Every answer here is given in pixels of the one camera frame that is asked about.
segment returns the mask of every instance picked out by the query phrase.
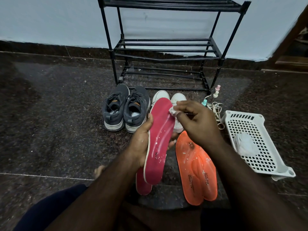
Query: white plastic basket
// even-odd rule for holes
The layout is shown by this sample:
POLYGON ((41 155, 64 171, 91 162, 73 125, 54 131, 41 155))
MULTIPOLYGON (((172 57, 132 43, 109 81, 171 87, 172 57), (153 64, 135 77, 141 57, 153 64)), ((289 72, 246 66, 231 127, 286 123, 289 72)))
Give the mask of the white plastic basket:
POLYGON ((244 113, 229 111, 225 112, 221 122, 225 123, 233 148, 235 149, 234 137, 238 133, 247 133, 253 138, 259 153, 256 156, 241 157, 257 173, 272 175, 272 179, 278 181, 286 177, 295 177, 291 167, 283 163, 273 141, 264 127, 264 117, 256 113, 244 113))

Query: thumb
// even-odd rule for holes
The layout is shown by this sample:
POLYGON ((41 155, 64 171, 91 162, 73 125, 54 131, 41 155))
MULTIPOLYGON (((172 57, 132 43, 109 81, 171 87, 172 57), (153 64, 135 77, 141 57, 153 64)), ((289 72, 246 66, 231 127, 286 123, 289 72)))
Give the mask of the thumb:
POLYGON ((153 115, 151 113, 148 114, 148 119, 141 125, 141 129, 144 131, 149 131, 153 124, 153 115))
POLYGON ((185 113, 179 112, 176 118, 182 124, 185 130, 189 130, 189 128, 192 126, 193 121, 190 120, 189 117, 185 113))

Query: shoe rack bar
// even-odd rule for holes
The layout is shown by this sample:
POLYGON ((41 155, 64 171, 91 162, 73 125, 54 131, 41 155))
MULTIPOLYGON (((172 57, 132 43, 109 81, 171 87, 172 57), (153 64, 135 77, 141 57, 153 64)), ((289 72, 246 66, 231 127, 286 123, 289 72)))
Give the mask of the shoe rack bar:
POLYGON ((232 43, 232 40, 236 34, 236 31, 246 14, 246 11, 250 5, 250 1, 245 1, 242 5, 232 1, 232 0, 98 0, 99 7, 101 9, 103 23, 105 27, 106 37, 108 41, 108 47, 110 52, 110 58, 114 73, 115 84, 118 85, 124 82, 125 75, 134 74, 137 76, 155 76, 155 77, 178 77, 181 79, 194 79, 201 81, 204 88, 195 89, 188 87, 172 88, 172 87, 146 87, 146 89, 153 90, 190 90, 190 91, 206 91, 207 94, 212 92, 212 88, 215 85, 219 72, 223 66, 225 56, 232 43), (121 38, 118 44, 112 48, 110 35, 108 31, 108 25, 106 21, 104 8, 106 6, 116 7, 118 12, 118 18, 120 23, 121 38), (217 12, 217 16, 211 31, 209 38, 200 39, 126 39, 123 32, 122 20, 121 20, 121 8, 134 8, 134 9, 160 9, 160 10, 181 10, 181 11, 210 11, 217 12), (237 23, 233 29, 233 32, 229 38, 227 46, 225 47, 223 53, 217 47, 213 39, 213 34, 220 17, 221 12, 238 12, 240 14, 237 23), (142 46, 143 48, 133 48, 132 46, 142 46), (147 49, 150 46, 161 46, 170 47, 175 46, 176 49, 147 49), (205 47, 205 49, 189 49, 187 47, 205 47), (204 56, 199 57, 182 57, 182 58, 150 58, 142 57, 138 55, 131 54, 132 52, 147 51, 147 52, 161 52, 161 53, 204 53, 204 56), (213 53, 215 56, 208 56, 208 53, 213 53), (125 58, 125 66, 118 78, 115 59, 116 57, 125 58), (179 69, 163 69, 163 68, 149 68, 149 67, 134 67, 138 71, 129 71, 129 59, 143 59, 154 62, 172 62, 172 61, 201 61, 199 71, 186 71, 179 69), (213 79, 211 86, 208 85, 205 75, 203 73, 203 66, 205 60, 217 60, 217 70, 213 79))

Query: light blue wall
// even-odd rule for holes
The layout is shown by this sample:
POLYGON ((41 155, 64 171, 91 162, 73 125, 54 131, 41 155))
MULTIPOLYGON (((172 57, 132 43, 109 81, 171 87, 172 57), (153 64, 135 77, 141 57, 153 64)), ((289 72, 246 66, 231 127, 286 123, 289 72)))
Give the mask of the light blue wall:
MULTIPOLYGON (((266 60, 308 0, 251 0, 228 58, 266 60)), ((105 8, 113 46, 120 38, 115 8, 105 8)), ((121 9, 127 38, 204 38, 216 13, 121 9)), ((222 13, 214 39, 223 51, 239 14, 222 13)), ((0 40, 107 48, 97 0, 1 0, 0 40)))

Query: speckled floor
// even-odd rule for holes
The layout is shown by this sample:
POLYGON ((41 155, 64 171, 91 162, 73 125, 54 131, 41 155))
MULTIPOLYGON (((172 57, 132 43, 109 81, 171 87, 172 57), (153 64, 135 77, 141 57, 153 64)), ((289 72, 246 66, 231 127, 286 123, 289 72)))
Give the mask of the speckled floor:
MULTIPOLYGON (((214 71, 205 68, 210 78, 214 71)), ((152 77, 131 76, 125 82, 201 87, 194 81, 152 77)), ((308 217, 307 74, 222 69, 217 84, 221 92, 215 101, 224 110, 265 117, 275 146, 297 176, 264 180, 308 217)), ((94 169, 125 148, 129 133, 103 128, 101 104, 114 85, 109 60, 0 53, 0 230, 11 230, 40 199, 75 184, 90 184, 94 169)), ((204 92, 183 94, 197 101, 205 97, 204 92)), ((216 201, 204 202, 204 207, 229 207, 220 179, 218 188, 216 201)), ((163 179, 151 194, 137 197, 132 192, 128 199, 157 209, 188 206, 174 149, 167 153, 163 179)))

